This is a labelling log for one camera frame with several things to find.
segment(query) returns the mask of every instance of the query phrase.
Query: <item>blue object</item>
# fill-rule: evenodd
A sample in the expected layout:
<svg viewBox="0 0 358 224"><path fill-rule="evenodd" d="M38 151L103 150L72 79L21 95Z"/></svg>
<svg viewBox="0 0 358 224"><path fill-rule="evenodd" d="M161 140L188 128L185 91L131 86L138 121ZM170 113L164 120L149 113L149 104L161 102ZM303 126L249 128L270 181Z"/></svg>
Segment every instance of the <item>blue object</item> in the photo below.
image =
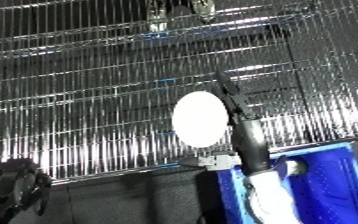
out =
<svg viewBox="0 0 358 224"><path fill-rule="evenodd" d="M358 224L358 165L348 143L340 143L272 155L306 161L308 171L287 178L303 224ZM218 171L228 224L255 223L244 205L244 176L238 167Z"/></svg>

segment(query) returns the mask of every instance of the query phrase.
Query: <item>metal wire rack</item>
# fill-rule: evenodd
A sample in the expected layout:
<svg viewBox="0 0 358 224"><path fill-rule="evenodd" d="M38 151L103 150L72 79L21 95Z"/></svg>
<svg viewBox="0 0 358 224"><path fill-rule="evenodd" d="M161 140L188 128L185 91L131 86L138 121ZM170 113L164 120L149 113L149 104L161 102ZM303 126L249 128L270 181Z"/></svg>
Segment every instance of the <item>metal wire rack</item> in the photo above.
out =
<svg viewBox="0 0 358 224"><path fill-rule="evenodd" d="M0 0L0 161L61 182L230 150L230 130L196 151L171 129L216 69L272 152L358 138L358 0Z"/></svg>

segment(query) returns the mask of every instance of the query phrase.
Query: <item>metal grid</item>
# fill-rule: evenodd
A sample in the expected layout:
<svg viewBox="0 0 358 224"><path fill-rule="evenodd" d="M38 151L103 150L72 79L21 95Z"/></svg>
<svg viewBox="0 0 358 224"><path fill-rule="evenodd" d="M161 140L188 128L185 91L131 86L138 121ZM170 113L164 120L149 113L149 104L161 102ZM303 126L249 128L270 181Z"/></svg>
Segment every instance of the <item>metal grid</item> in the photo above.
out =
<svg viewBox="0 0 358 224"><path fill-rule="evenodd" d="M184 6L150 20L146 0L0 0L0 161L31 157L62 181L230 150L229 130L196 151L171 129L216 69L263 115L272 152L358 138L358 0L215 6L205 25Z"/></svg>

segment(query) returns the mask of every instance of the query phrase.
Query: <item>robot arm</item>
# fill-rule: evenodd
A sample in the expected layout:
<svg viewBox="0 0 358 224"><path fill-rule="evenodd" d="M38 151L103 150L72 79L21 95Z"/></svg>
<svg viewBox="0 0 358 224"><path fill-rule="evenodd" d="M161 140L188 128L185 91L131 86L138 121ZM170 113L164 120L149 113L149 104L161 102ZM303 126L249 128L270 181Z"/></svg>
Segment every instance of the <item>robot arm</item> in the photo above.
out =
<svg viewBox="0 0 358 224"><path fill-rule="evenodd" d="M257 222L299 224L293 199L281 185L280 169L287 169L285 157L272 167L260 118L247 106L247 97L228 76L218 73L215 94L225 104L229 125L233 127L232 145L247 177L246 205Z"/></svg>
<svg viewBox="0 0 358 224"><path fill-rule="evenodd" d="M29 159L0 163L0 224L31 206L37 215L45 212L52 181L37 168Z"/></svg>

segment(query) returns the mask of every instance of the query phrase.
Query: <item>wire shelf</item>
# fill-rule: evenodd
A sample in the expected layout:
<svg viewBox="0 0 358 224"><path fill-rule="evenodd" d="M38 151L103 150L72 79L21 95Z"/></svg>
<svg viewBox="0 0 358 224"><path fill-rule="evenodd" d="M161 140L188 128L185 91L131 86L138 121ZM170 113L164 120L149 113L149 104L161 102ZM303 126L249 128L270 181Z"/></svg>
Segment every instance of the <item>wire shelf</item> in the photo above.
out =
<svg viewBox="0 0 358 224"><path fill-rule="evenodd" d="M230 150L230 130L195 150L171 128L216 69L263 115L272 152L358 139L358 0L215 0L207 24L185 0L150 17L153 2L0 0L0 161L71 181Z"/></svg>

